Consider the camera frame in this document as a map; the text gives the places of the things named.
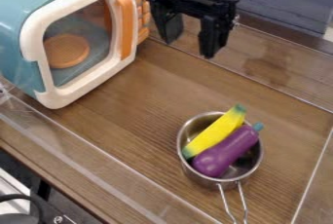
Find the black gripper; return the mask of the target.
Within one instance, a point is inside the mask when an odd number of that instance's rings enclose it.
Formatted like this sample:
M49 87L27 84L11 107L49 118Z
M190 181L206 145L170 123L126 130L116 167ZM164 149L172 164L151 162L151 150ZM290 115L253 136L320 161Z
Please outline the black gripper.
M167 44L176 40L183 32L182 14L201 19L199 53L213 58L225 47L229 28L237 22L237 4L239 0L150 0L155 26Z

